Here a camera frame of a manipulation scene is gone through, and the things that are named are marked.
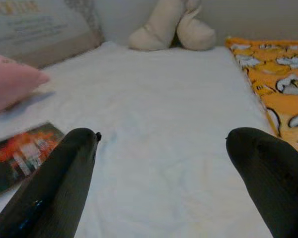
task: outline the fabric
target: fabric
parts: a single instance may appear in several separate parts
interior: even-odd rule
[[[187,11],[179,22],[177,27],[179,40],[188,50],[208,50],[216,43],[215,30],[195,18],[201,12],[202,5],[192,9],[193,7],[194,4],[188,4]]]
[[[98,47],[96,0],[0,0],[0,54],[43,67]]]
[[[228,154],[275,238],[298,238],[298,152],[254,128],[237,128]]]
[[[233,128],[271,129],[225,47],[109,42],[44,72],[50,83],[0,114],[0,138],[42,121],[101,132],[76,238],[272,237],[225,149]]]
[[[143,51],[169,48],[184,11],[184,0],[159,0],[148,22],[129,37],[129,47]]]
[[[49,77],[37,69],[0,56],[0,111],[48,81]]]
[[[275,134],[298,150],[298,41],[226,42],[259,96]]]

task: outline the pink pillow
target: pink pillow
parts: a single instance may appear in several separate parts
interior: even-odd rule
[[[35,68],[0,56],[0,111],[49,80],[47,75]]]

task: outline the black object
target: black object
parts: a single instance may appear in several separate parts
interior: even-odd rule
[[[89,190],[101,134],[68,133],[0,213],[0,238],[72,238]]]
[[[227,137],[230,159],[274,238],[298,238],[298,152],[254,128]]]

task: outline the bed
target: bed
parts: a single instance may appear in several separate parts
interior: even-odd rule
[[[102,133],[75,237],[271,237],[225,138],[242,126],[272,131],[225,47],[106,42],[44,71],[50,83],[0,114],[0,138],[44,121]]]

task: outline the beige plush toy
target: beige plush toy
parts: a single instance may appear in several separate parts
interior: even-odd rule
[[[143,51],[169,48],[177,28],[183,47],[196,51],[212,48],[215,31],[195,19],[201,10],[201,0],[159,0],[148,22],[129,37],[129,47]]]

